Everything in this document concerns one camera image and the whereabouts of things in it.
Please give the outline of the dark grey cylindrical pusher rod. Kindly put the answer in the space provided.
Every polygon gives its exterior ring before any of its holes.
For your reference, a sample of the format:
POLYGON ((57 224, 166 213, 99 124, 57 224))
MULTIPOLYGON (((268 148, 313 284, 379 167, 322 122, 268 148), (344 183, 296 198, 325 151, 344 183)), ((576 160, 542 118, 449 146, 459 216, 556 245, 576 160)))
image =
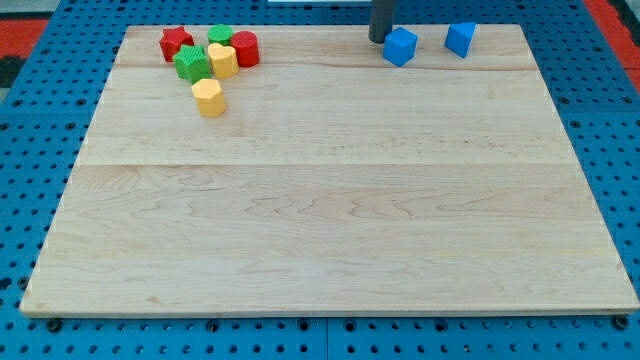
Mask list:
POLYGON ((368 38, 375 44, 382 44, 392 31, 397 0, 372 0, 368 38))

